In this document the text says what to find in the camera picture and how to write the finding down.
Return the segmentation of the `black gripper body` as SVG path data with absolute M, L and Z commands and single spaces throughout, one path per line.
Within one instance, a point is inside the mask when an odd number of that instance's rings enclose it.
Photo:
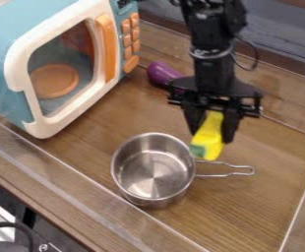
M 233 51 L 233 47 L 221 51 L 190 50 L 194 75 L 170 82 L 170 103 L 224 113 L 232 110 L 238 117 L 261 115 L 262 94 L 237 78 Z

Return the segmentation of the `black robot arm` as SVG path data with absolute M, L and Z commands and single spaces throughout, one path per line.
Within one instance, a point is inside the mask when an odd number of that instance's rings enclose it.
M 182 9 L 190 31 L 194 75 L 170 81 L 170 102 L 185 113 L 190 131 L 198 132 L 209 110 L 222 113 L 222 142 L 234 140 L 245 117 L 261 115 L 260 90 L 236 76 L 234 42 L 248 25 L 242 0 L 170 0 Z

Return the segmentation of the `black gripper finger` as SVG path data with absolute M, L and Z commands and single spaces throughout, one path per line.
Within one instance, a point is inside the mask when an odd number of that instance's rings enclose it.
M 190 133 L 194 135 L 206 118 L 206 112 L 202 109 L 191 107 L 185 110 L 185 117 L 189 124 Z
M 224 113 L 224 121 L 221 125 L 222 140 L 225 144 L 230 144 L 234 140 L 234 135 L 238 130 L 241 114 L 237 109 L 228 108 Z

